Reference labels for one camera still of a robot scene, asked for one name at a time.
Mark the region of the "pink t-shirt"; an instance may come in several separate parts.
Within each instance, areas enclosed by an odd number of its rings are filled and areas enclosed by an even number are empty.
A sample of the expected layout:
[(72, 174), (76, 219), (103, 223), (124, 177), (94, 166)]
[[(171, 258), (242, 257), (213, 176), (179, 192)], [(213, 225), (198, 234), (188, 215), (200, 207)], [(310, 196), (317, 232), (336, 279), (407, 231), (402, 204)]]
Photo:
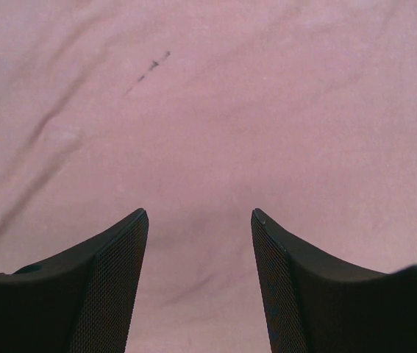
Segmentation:
[(254, 208), (417, 263), (417, 1), (0, 1), (0, 272), (142, 207), (129, 352), (268, 352)]

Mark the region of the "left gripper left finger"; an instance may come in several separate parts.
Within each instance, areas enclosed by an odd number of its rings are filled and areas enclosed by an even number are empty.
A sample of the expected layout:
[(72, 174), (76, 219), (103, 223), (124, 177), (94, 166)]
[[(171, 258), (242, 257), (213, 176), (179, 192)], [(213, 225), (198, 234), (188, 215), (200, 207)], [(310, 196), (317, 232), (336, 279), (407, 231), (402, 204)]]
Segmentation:
[(0, 273), (0, 352), (124, 352), (148, 231), (137, 209), (59, 254)]

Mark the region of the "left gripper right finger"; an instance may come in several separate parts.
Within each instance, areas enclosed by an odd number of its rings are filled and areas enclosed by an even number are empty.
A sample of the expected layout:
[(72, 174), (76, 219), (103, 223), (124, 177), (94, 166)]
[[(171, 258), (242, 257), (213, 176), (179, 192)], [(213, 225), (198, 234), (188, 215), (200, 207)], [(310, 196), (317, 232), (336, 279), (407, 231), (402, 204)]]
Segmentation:
[(384, 274), (348, 263), (261, 209), (251, 227), (273, 352), (417, 352), (417, 265)]

